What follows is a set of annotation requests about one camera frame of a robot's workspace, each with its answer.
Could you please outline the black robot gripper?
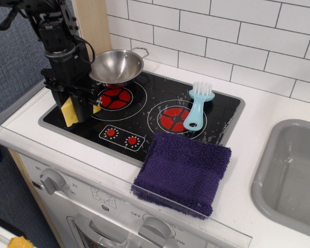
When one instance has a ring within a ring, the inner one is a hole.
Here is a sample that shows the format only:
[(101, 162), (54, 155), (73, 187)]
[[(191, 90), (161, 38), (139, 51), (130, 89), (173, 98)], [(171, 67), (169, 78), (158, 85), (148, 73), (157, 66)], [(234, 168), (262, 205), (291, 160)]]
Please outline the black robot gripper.
[(59, 108), (71, 97), (79, 122), (92, 115), (92, 104), (99, 105), (98, 87), (90, 79), (91, 61), (86, 42), (45, 42), (44, 54), (50, 61), (50, 69), (41, 70), (45, 84), (51, 90)]

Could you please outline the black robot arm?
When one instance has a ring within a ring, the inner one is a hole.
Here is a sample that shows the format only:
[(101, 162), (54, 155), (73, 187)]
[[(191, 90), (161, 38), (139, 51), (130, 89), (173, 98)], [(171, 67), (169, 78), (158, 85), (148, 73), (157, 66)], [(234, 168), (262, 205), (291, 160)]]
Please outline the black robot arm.
[(99, 87), (89, 76), (95, 56), (88, 55), (90, 43), (77, 35), (79, 27), (66, 2), (0, 1), (0, 7), (10, 10), (0, 22), (0, 31), (7, 30), (20, 14), (42, 42), (51, 67), (42, 69), (41, 74), (66, 126), (82, 123), (99, 112)]

